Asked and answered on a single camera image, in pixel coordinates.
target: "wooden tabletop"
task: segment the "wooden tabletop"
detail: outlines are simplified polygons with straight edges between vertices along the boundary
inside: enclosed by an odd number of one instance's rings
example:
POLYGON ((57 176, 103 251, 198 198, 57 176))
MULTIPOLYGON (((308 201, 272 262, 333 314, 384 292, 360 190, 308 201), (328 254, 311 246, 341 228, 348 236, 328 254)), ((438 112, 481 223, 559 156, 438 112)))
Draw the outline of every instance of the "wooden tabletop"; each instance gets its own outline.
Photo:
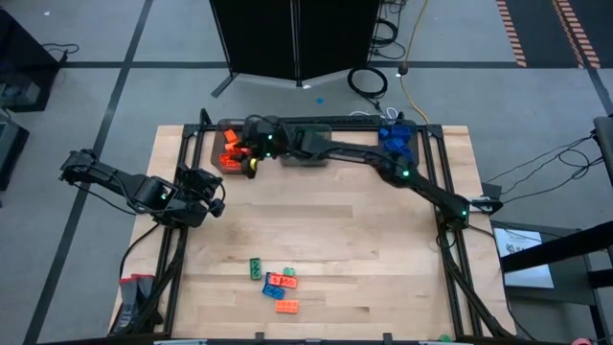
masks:
MULTIPOLYGON (((172 181, 182 130, 158 128, 149 175, 172 181)), ((456 193, 480 196, 467 128, 443 130, 456 193)), ((334 132, 333 139, 377 141, 375 132, 334 132)), ((210 162, 213 140, 214 133, 207 132, 200 167, 219 175, 210 162)), ((432 145, 437 152, 434 140, 432 145)), ((442 181, 437 154, 435 161, 442 181)), ((425 164, 420 172, 427 176, 425 164)), ((266 160, 254 180, 224 175, 224 186, 222 217, 208 216, 200 228, 190 229, 173 337, 253 338, 265 332, 266 338, 381 339, 392 333, 401 340, 453 334, 434 211, 419 195, 389 186, 368 166, 341 161, 287 168, 266 160), (300 301, 297 314, 275 313, 275 300, 261 293, 263 281, 250 280, 250 258, 261 258, 263 272, 295 268, 298 288, 288 288, 285 299, 300 301)), ((471 215, 470 223, 490 231, 484 215, 471 215)), ((132 240, 151 225, 150 217, 139 216, 132 240)), ((162 233, 134 248, 124 276, 154 274, 162 233)), ((466 229, 465 243, 476 292, 514 333, 493 239, 466 229)), ((469 334, 459 288, 458 294, 469 334)), ((168 289, 162 314, 167 303, 168 289)), ((120 304, 118 297, 116 309, 120 304)))

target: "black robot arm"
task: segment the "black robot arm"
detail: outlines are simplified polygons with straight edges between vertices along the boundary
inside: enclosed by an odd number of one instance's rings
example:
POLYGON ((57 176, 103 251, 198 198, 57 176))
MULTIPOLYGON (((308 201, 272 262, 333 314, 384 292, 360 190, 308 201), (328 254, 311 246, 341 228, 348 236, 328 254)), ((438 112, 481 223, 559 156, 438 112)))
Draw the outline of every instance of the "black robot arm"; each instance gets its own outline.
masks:
POLYGON ((198 227, 208 213, 221 216, 223 200, 214 199, 221 178, 200 169, 179 167, 177 185, 158 177, 129 174, 100 162, 89 149, 71 151, 60 180, 95 183, 123 196, 138 214, 149 214, 168 227, 198 227))
POLYGON ((468 200, 431 184, 405 157, 379 147, 328 140, 300 126, 282 125, 273 117, 247 121, 238 146, 250 149, 250 154, 238 158, 243 173, 248 177, 255 177, 257 160, 283 154, 302 159, 337 159, 368 164, 390 185, 410 188, 438 206, 443 222, 449 227, 464 229, 468 225, 468 200))

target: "black metal frame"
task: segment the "black metal frame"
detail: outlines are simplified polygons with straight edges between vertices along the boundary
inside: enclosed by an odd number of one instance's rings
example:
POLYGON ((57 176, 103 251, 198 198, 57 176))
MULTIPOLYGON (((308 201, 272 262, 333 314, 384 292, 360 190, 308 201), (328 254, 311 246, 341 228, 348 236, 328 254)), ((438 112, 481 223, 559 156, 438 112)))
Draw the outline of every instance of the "black metal frame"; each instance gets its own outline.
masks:
MULTIPOLYGON (((309 119, 301 119, 302 123, 308 123, 309 119)), ((317 118, 312 118, 312 123, 322 124, 321 120, 317 118)), ((378 126, 373 124, 360 124, 360 125, 336 125, 329 124, 332 130, 335 131, 377 131, 378 126)), ((200 113, 200 124, 199 125, 184 125, 181 146, 179 149, 179 156, 177 159, 177 165, 180 163, 184 163, 187 157, 188 144, 190 140, 195 136, 195 148, 193 153, 193 161, 192 168, 198 168, 199 162, 202 158, 202 143, 204 139, 204 133, 207 131, 215 131, 216 126, 213 125, 211 119, 204 109, 202 109, 200 113)), ((437 184, 437 174, 434 166, 434 158, 433 158, 433 150, 430 143, 430 139, 434 138, 437 147, 438 154, 441 158, 441 170, 443 173, 443 182, 444 187, 448 192, 453 192, 453 182, 451 178, 451 171, 449 168, 449 162, 447 159, 447 152, 443 138, 443 128, 439 125, 428 125, 428 126, 418 126, 418 133, 421 134, 423 151, 428 178, 432 183, 437 184)), ((436 213, 436 222, 439 235, 441 235, 441 253, 442 258, 451 257, 451 251, 449 249, 449 242, 447 240, 446 232, 448 231, 443 227, 441 219, 438 217, 438 211, 435 208, 436 213)), ((472 288, 472 281, 470 277, 470 268, 468 264, 468 257, 465 248, 465 241, 462 237, 462 231, 454 233, 456 236, 456 249, 458 252, 458 257, 460 260, 460 267, 462 271, 462 276, 465 278, 465 282, 468 284, 470 288, 472 288)), ((167 287, 168 282, 170 282, 170 297, 166 310, 166 317, 164 323, 164 329, 160 333, 138 333, 138 329, 134 330, 135 334, 129 335, 120 335, 120 336, 111 336, 106 338, 96 338, 96 339, 84 339, 75 342, 66 342, 67 344, 98 344, 98 343, 133 343, 133 344, 152 344, 154 340, 163 340, 163 339, 171 339, 172 334, 172 324, 174 321, 174 316, 176 313, 177 299, 178 299, 178 291, 181 280, 181 272, 182 272, 182 264, 183 258, 185 255, 185 248, 187 245, 187 237, 188 237, 188 229, 165 229, 162 244, 160 247, 160 253, 158 256, 158 266, 156 269, 156 286, 155 290, 157 292, 157 296, 152 296, 155 299, 154 303, 149 304, 150 308, 144 310, 148 311, 144 315, 140 315, 139 319, 143 320, 147 319, 151 312, 157 310, 157 301, 159 296, 162 294, 164 289, 167 287), (167 268, 167 260, 170 252, 170 244, 171 238, 175 230, 179 231, 179 239, 177 242, 177 249, 175 250, 174 257, 169 267, 167 268)), ((458 292, 456 289, 457 281, 453 278, 453 276, 446 270, 445 271, 445 282, 448 291, 449 298, 449 306, 451 319, 454 327, 454 334, 457 341, 460 342, 469 342, 473 344, 498 344, 505 343, 510 345, 559 345, 557 343, 547 343, 547 342, 537 342, 537 341, 526 341, 520 340, 516 338, 501 338, 501 337, 486 337, 483 336, 483 331, 481 329, 481 320, 477 315, 475 310, 475 306, 468 304, 469 307, 469 316, 470 323, 473 330, 472 335, 466 334, 464 332, 462 314, 460 312, 460 306, 458 302, 458 292)), ((256 333, 254 339, 207 339, 207 343, 219 343, 219 344, 301 344, 308 342, 321 342, 329 345, 345 345, 345 344, 417 344, 417 341, 396 341, 392 339, 392 335, 390 333, 384 333, 382 335, 382 341, 375 340, 359 340, 359 341, 346 341, 346 340, 308 340, 308 339, 299 339, 299 340, 264 340, 263 333, 256 333)))

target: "black panel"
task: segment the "black panel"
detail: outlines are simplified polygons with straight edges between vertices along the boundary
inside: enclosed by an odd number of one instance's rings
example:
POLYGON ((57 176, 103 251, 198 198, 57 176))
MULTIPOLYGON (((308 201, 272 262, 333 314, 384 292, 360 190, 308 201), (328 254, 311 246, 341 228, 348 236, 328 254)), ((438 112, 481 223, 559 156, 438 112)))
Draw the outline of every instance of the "black panel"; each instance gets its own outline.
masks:
POLYGON ((601 68, 613 67, 613 1, 571 0, 570 3, 601 61, 601 68))
POLYGON ((303 79, 366 64, 379 0, 300 0, 303 79))
POLYGON ((289 0, 211 0, 233 72, 295 80, 289 0))
POLYGON ((31 81, 40 88, 36 103, 9 109, 44 110, 58 70, 59 63, 6 11, 0 10, 0 80, 31 81))
POLYGON ((551 1, 508 0, 507 7, 529 67, 577 67, 551 1))

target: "orange block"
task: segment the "orange block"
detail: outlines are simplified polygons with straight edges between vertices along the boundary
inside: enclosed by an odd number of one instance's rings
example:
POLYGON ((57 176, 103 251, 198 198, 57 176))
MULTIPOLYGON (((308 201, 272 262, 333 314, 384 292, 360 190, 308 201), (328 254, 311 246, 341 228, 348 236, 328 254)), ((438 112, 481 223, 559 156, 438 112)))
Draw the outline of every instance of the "orange block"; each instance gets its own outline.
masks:
POLYGON ((219 164, 226 170, 240 170, 240 163, 232 159, 233 154, 222 153, 219 155, 219 164))
POLYGON ((233 130, 231 130, 231 129, 228 129, 228 130, 224 131, 224 132, 223 132, 223 135, 225 135, 226 140, 227 140, 229 143, 234 144, 234 143, 236 143, 236 142, 238 141, 237 134, 236 134, 236 133, 234 133, 234 131, 233 131, 233 130))
POLYGON ((296 288, 298 286, 298 279, 295 277, 281 276, 280 286, 284 288, 296 288))
POLYGON ((268 284, 270 285, 274 285, 274 286, 280 286, 281 285, 281 279, 283 278, 283 275, 278 274, 278 273, 270 273, 270 276, 268 277, 268 284))
POLYGON ((277 301, 276 312, 298 313, 298 300, 277 301))

